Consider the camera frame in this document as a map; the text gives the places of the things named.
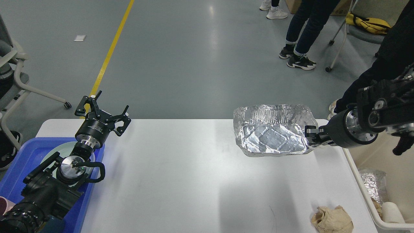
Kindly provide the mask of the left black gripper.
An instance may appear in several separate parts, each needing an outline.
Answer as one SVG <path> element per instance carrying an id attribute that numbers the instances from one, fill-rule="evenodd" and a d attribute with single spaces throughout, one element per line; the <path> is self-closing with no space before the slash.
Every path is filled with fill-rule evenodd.
<path id="1" fill-rule="evenodd" d="M 85 121 L 75 134 L 77 143 L 74 146 L 76 152 L 94 152 L 103 146 L 110 132 L 114 132 L 117 136 L 122 136 L 126 128 L 131 123 L 126 105 L 124 111 L 119 115 L 110 115 L 108 112 L 102 112 L 97 104 L 97 99 L 102 91 L 99 90 L 96 95 L 84 96 L 74 115 L 85 118 Z"/>

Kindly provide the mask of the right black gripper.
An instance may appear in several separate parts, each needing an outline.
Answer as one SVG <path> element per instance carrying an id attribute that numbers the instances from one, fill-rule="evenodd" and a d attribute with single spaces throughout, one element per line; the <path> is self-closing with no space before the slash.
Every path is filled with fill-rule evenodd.
<path id="1" fill-rule="evenodd" d="M 326 134 L 329 138 L 317 138 Z M 371 134 L 362 129 L 358 111 L 353 108 L 334 115 L 324 126 L 306 125 L 305 136 L 310 138 L 309 145 L 312 147 L 330 145 L 349 149 L 373 143 L 378 134 Z"/>

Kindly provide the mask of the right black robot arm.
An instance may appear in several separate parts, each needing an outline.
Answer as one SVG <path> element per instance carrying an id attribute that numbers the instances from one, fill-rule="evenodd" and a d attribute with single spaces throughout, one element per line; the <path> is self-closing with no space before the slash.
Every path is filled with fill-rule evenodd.
<path id="1" fill-rule="evenodd" d="M 334 115 L 326 125 L 307 125 L 304 135 L 311 146 L 354 148 L 373 143 L 380 132 L 399 137 L 392 150 L 402 155 L 413 146 L 413 64 L 393 80 L 382 80 L 358 90 L 357 102 Z"/>

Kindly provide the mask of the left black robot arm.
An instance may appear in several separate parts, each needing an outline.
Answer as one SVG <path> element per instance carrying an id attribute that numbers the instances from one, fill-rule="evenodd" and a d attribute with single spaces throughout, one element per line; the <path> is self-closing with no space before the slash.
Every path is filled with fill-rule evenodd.
<path id="1" fill-rule="evenodd" d="M 97 99 L 101 93 L 84 96 L 77 106 L 74 115 L 85 120 L 74 136 L 71 152 L 53 153 L 25 176 L 23 199 L 2 215 L 2 233 L 35 233 L 51 216 L 63 219 L 83 194 L 80 186 L 105 178 L 105 165 L 92 161 L 91 156 L 111 132 L 122 136 L 131 119 L 128 105 L 119 115 L 100 109 Z"/>

